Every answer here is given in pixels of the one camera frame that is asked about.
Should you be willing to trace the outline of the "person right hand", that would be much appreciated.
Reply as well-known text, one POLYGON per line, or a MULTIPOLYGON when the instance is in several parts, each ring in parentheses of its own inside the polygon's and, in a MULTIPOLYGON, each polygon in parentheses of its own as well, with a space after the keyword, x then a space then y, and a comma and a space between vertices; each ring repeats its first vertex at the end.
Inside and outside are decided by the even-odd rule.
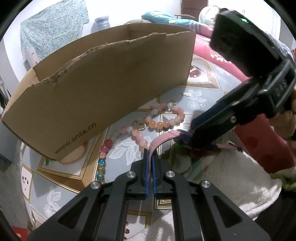
POLYGON ((268 119, 269 125, 286 141, 295 141, 295 109, 278 113, 268 119))

